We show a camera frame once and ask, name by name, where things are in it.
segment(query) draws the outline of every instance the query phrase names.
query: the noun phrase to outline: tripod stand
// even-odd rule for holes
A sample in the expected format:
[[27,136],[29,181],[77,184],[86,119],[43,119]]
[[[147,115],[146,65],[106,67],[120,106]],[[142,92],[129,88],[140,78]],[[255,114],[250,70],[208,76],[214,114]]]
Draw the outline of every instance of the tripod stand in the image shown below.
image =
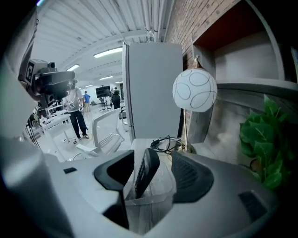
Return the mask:
[[109,111],[111,108],[108,108],[108,104],[107,104],[107,97],[104,97],[105,98],[105,101],[104,101],[104,104],[103,104],[103,109],[99,110],[99,111],[103,111],[103,110],[107,110]]

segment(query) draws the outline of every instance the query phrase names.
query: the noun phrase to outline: brick wall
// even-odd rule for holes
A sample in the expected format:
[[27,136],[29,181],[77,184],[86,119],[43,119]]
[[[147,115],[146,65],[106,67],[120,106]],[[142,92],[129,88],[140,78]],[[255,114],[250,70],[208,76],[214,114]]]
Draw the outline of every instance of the brick wall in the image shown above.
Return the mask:
[[192,40],[237,0],[176,0],[165,41],[182,45],[183,67],[192,66]]

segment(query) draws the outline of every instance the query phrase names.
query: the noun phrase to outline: gray appliance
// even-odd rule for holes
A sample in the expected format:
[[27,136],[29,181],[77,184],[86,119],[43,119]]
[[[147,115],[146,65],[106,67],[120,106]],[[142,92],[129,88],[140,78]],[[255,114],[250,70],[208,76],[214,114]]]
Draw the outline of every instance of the gray appliance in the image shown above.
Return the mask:
[[182,71],[178,44],[123,44],[123,91],[131,142],[177,137],[181,109],[173,100],[172,88]]

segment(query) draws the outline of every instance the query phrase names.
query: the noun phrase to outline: sneaker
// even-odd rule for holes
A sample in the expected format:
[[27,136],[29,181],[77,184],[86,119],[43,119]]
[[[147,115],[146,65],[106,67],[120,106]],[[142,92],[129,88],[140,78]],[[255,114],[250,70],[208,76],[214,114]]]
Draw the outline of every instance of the sneaker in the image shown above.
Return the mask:
[[[81,140],[81,139],[82,139],[82,138],[80,137],[79,140]],[[77,143],[77,141],[76,141],[76,139],[74,139],[74,144],[76,144],[76,143]]]

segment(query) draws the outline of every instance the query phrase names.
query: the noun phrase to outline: white ceiling panel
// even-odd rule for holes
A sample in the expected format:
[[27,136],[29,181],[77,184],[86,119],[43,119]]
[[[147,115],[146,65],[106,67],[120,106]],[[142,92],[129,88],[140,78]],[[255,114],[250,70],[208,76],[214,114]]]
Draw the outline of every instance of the white ceiling panel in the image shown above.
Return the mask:
[[[160,0],[160,36],[163,39],[174,0]],[[155,0],[147,0],[153,31]],[[59,70],[80,65],[78,85],[114,76],[122,78],[122,53],[100,58],[94,54],[130,44],[147,42],[142,0],[44,0],[38,7],[38,25],[32,58],[53,61]]]

